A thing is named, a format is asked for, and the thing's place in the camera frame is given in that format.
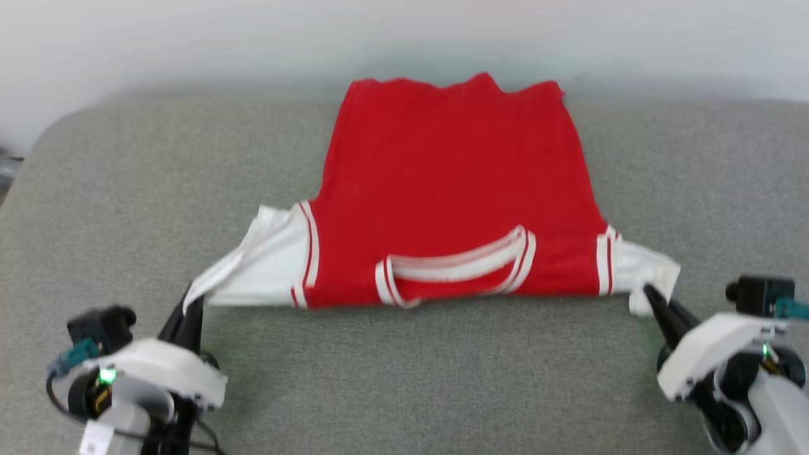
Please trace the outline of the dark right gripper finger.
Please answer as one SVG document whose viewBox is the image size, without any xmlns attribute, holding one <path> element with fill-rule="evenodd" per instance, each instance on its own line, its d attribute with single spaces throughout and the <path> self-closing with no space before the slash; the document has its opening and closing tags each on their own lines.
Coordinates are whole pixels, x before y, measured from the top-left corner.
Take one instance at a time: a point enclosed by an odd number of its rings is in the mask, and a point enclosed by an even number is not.
<svg viewBox="0 0 809 455">
<path fill-rule="evenodd" d="M 702 322 L 698 317 L 692 314 L 687 308 L 684 307 L 677 300 L 672 299 L 669 302 L 669 310 L 676 322 L 682 326 L 682 333 L 687 333 L 691 329 L 696 328 Z"/>
<path fill-rule="evenodd" d="M 645 297 L 655 316 L 659 329 L 669 349 L 676 349 L 686 334 L 686 325 L 679 315 L 671 309 L 669 302 L 652 284 L 643 287 Z"/>
</svg>

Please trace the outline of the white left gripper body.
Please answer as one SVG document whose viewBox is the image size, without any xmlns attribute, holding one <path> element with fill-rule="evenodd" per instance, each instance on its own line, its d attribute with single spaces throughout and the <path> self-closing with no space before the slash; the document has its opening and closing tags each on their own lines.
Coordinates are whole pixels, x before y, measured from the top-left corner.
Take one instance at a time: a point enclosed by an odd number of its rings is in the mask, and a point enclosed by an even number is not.
<svg viewBox="0 0 809 455">
<path fill-rule="evenodd" d="M 191 401 L 202 411 L 222 408 L 228 378 L 214 359 L 158 339 L 136 340 L 116 353 L 85 360 L 111 385 L 113 403 L 132 403 L 159 413 L 173 413 L 176 400 Z"/>
</svg>

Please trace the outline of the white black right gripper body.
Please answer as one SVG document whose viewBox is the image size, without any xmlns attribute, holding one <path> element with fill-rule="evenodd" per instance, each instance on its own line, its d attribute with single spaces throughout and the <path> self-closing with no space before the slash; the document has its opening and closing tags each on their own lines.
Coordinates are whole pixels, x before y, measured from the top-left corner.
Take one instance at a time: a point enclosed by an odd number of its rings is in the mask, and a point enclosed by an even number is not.
<svg viewBox="0 0 809 455">
<path fill-rule="evenodd" d="M 696 384 L 739 352 L 757 348 L 789 323 L 774 318 L 751 317 L 737 313 L 718 313 L 688 331 L 662 365 L 657 382 L 668 401 L 690 397 Z"/>
</svg>

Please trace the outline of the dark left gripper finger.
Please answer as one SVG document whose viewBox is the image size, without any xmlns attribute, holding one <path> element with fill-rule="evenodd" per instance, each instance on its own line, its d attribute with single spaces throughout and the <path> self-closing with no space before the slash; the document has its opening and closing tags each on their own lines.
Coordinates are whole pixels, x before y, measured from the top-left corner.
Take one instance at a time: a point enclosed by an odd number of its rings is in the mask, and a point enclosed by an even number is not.
<svg viewBox="0 0 809 455">
<path fill-rule="evenodd" d="M 184 303 L 180 301 L 171 311 L 167 322 L 158 334 L 157 339 L 162 342 L 174 344 L 181 348 L 191 346 L 191 326 L 188 325 L 184 312 Z"/>
<path fill-rule="evenodd" d="M 200 354 L 205 296 L 199 296 L 187 307 L 187 348 Z"/>
</svg>

